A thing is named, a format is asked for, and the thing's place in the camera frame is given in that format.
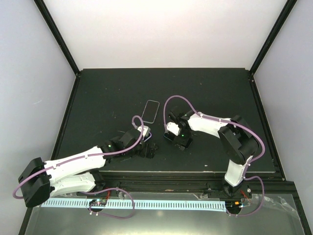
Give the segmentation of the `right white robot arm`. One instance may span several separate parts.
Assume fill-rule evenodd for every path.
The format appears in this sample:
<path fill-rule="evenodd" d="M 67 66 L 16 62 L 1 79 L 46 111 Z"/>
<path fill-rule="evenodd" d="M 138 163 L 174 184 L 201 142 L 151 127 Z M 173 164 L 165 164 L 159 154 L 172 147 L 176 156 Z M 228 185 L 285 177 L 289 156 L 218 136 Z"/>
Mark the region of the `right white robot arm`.
<path fill-rule="evenodd" d="M 183 113 L 178 107 L 174 107 L 168 117 L 171 121 L 164 124 L 164 136 L 181 150 L 190 146 L 194 132 L 207 133 L 220 139 L 229 157 L 222 190 L 229 198 L 238 194 L 252 157 L 259 148 L 256 137 L 244 126 L 245 120 L 241 116 L 218 118 L 192 110 Z"/>

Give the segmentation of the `clear phone case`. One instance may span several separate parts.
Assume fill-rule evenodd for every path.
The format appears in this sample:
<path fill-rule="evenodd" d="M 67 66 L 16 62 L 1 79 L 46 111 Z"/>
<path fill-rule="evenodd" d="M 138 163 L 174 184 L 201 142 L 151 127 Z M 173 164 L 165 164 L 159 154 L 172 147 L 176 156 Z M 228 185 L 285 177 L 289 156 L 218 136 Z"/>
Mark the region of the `clear phone case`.
<path fill-rule="evenodd" d="M 147 100 L 141 119 L 144 123 L 153 124 L 159 110 L 160 103 L 154 100 Z"/>

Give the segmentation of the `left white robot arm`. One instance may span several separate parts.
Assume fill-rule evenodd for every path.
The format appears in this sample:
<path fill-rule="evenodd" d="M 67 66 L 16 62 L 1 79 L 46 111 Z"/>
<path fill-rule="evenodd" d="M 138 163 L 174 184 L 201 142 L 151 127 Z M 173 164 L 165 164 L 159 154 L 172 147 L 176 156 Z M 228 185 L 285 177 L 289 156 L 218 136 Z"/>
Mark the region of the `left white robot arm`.
<path fill-rule="evenodd" d="M 63 159 L 43 161 L 42 158 L 34 158 L 18 178 L 22 195 L 13 196 L 32 208 L 61 194 L 91 192 L 100 195 L 105 190 L 105 183 L 98 169 L 111 161 L 153 158 L 158 146 L 150 141 L 151 136 L 148 127 L 138 127 Z"/>

